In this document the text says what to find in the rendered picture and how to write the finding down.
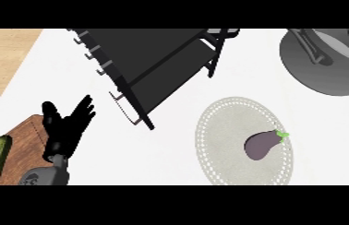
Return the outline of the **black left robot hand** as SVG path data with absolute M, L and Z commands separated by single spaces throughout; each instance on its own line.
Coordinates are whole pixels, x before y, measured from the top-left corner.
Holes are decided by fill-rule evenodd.
M 96 116 L 91 100 L 91 97 L 86 95 L 75 110 L 65 117 L 60 117 L 50 101 L 43 103 L 43 128 L 47 133 L 43 159 L 47 162 L 53 161 L 56 155 L 63 155 L 69 159 L 75 152 L 81 134 Z

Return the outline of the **black tiered shelf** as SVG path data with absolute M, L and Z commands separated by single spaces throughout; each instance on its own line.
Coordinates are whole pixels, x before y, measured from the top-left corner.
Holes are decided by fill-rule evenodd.
M 121 97 L 152 125 L 149 112 L 192 76 L 216 71 L 225 40 L 238 29 L 75 29 L 74 42 L 99 63 Z

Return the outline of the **round grey placemat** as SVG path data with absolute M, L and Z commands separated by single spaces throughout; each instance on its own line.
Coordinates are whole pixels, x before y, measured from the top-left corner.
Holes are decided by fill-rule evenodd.
M 247 139 L 266 133 L 275 139 L 260 160 L 245 152 Z M 195 131 L 196 156 L 214 185 L 288 184 L 293 149 L 287 129 L 270 110 L 251 99 L 229 97 L 204 110 Z

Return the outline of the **brown wooden cutting board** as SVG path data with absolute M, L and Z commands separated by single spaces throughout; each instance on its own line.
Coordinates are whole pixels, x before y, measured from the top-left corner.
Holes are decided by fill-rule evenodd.
M 0 175 L 0 185 L 18 184 L 28 170 L 50 166 L 43 159 L 47 140 L 43 118 L 38 114 L 31 115 L 7 132 L 12 146 Z

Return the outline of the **green vegetable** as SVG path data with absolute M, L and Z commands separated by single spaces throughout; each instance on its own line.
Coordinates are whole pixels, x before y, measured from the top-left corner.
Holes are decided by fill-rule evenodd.
M 12 146 L 12 137 L 9 135 L 0 136 L 0 174 L 3 171 L 6 158 L 9 155 L 10 146 Z

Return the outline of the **purple eggplant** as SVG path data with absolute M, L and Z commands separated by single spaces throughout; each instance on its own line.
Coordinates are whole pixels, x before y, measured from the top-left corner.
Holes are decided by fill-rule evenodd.
M 244 151 L 251 160 L 262 160 L 270 149 L 284 142 L 288 133 L 273 129 L 251 135 L 244 143 Z

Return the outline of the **grey pan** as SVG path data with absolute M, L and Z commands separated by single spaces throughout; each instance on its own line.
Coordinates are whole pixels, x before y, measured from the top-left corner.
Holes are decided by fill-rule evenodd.
M 349 96 L 349 29 L 288 29 L 279 56 L 291 76 L 330 96 Z

